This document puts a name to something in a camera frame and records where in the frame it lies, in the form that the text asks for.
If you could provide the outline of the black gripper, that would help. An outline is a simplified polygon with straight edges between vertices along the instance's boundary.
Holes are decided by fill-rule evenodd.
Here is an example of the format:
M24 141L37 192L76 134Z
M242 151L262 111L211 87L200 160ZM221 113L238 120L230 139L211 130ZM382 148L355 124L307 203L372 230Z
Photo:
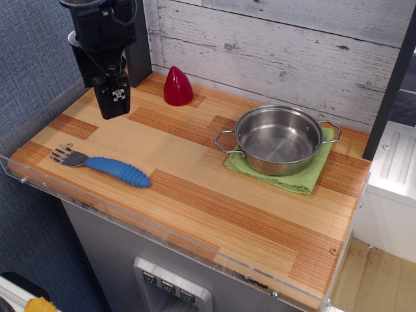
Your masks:
M130 111L131 90L122 56L136 42L136 7L136 1L67 2L78 45L72 46L72 51L85 87L94 87L105 120ZM96 67L107 77L119 76L97 76Z

